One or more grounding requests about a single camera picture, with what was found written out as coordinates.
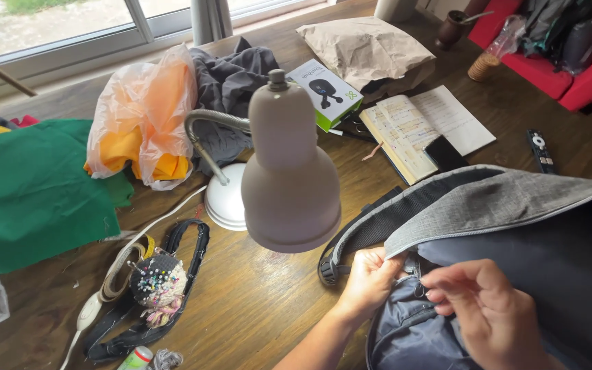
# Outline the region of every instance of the wooden table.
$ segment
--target wooden table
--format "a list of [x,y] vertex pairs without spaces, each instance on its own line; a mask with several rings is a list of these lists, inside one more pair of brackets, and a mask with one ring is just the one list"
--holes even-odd
[[[303,24],[372,15],[374,4],[375,0],[349,0],[243,36],[253,46],[271,48],[280,66],[290,71],[315,57],[294,29]],[[473,82],[466,71],[481,49],[463,39],[450,51],[441,52],[433,45],[439,24],[431,15],[415,13],[407,23],[398,25],[438,57],[435,73],[409,94],[445,84],[497,137],[497,142],[469,156],[469,162],[537,171],[525,139],[527,128],[537,128],[545,134],[562,174],[592,178],[592,126],[588,119],[567,112],[505,66],[499,67],[491,80]],[[202,48],[222,56],[229,54],[236,42],[237,37],[233,37]],[[108,78],[35,97],[0,109],[0,114],[92,118]],[[322,134],[319,145],[330,154],[340,174],[343,224],[361,206],[396,185],[405,186],[385,156],[360,161],[372,144]],[[121,228],[142,229],[206,183],[205,177],[194,174],[173,191],[154,192],[136,182],[132,206],[118,212]],[[177,214],[179,219],[192,217],[200,201],[202,197],[186,206]],[[211,242],[185,313],[168,335],[150,347],[184,354],[180,369],[270,369],[332,307],[340,288],[319,283],[320,249],[277,254],[258,246],[246,232],[221,229],[205,214],[202,219],[211,226]],[[161,240],[176,220],[170,217],[150,234]],[[190,260],[194,244],[195,232],[189,231],[178,257]],[[1,276],[9,295],[11,318],[0,323],[0,370],[54,370],[61,366],[79,310],[99,288],[122,245],[90,243]],[[73,288],[76,281],[79,286]],[[365,333],[366,325],[346,349],[340,369],[364,369]],[[84,362],[81,352],[79,345],[68,368],[95,368]],[[110,370],[118,364],[98,368]]]

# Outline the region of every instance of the window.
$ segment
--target window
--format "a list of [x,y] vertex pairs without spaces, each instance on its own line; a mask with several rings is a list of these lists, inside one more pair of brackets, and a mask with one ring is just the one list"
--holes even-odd
[[[37,86],[166,49],[191,39],[192,1],[0,0],[0,68]],[[228,0],[235,26],[324,1]]]

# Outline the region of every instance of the grass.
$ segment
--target grass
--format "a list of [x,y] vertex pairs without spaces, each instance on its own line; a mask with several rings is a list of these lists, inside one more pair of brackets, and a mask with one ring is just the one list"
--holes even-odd
[[57,7],[79,0],[4,0],[6,10],[11,14],[31,14],[46,8]]

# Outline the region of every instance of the mesh padding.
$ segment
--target mesh padding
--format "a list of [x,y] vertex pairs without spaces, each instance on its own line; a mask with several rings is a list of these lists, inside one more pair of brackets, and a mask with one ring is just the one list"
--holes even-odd
[[504,173],[495,169],[475,169],[444,176],[422,186],[406,190],[402,196],[396,197],[360,220],[347,231],[333,251],[333,260],[337,263],[342,256],[366,248],[375,243],[385,241],[401,225],[416,214],[431,206],[451,190],[476,181],[485,180]]

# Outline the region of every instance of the hand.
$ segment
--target hand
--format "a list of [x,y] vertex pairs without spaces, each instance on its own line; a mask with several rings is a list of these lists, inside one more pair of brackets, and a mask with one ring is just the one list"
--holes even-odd
[[355,252],[349,281],[335,308],[348,317],[365,321],[390,294],[394,279],[407,276],[403,271],[406,255],[385,260],[385,248],[361,249]]
[[485,370],[558,368],[541,345],[533,298],[514,289],[494,261],[442,267],[421,282],[440,315],[456,312],[465,347]]

